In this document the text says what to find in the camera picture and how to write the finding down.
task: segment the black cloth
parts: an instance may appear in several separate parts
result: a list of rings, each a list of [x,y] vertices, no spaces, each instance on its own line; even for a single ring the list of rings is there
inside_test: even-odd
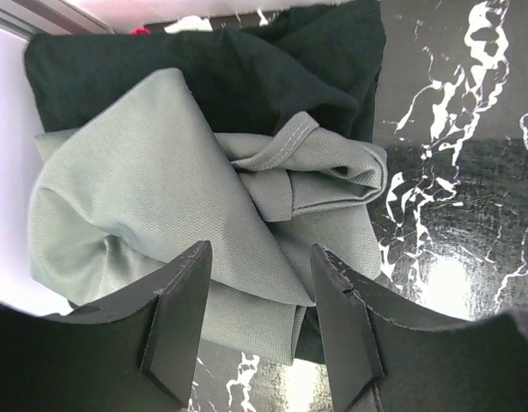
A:
[[[370,141],[384,45],[378,1],[357,0],[243,30],[36,34],[24,58],[46,131],[81,127],[155,70],[177,67],[215,132],[274,135],[306,111]]]
[[[316,307],[308,307],[306,309],[306,316],[301,324],[294,357],[321,365],[325,364],[325,350],[323,349]]]

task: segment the gray cloth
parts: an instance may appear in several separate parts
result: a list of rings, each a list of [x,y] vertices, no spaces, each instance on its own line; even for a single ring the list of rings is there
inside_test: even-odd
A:
[[[275,137],[215,135],[181,72],[159,70],[81,129],[37,143],[32,276],[76,304],[209,239],[203,338],[289,364],[314,305],[310,246],[379,274],[365,204],[384,189],[385,152],[304,112]]]

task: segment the marble pattern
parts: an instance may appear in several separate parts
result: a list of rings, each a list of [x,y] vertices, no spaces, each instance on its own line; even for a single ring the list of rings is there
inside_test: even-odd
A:
[[[382,15],[379,281],[460,318],[528,307],[528,0],[383,0]],[[332,411],[323,366],[199,356],[191,412]]]

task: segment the folded clothing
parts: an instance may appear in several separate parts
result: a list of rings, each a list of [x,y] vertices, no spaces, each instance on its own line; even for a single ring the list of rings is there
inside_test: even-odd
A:
[[[291,9],[266,27],[34,35],[27,78],[46,131],[78,128],[156,70],[179,68],[214,132],[277,133],[297,112],[370,141],[385,34],[377,0]]]
[[[314,306],[310,246],[379,274],[365,204],[385,152],[307,113],[276,136],[215,134],[179,70],[159,70],[79,130],[37,139],[28,219],[35,280],[82,305],[195,240],[214,251],[203,338],[290,363]]]

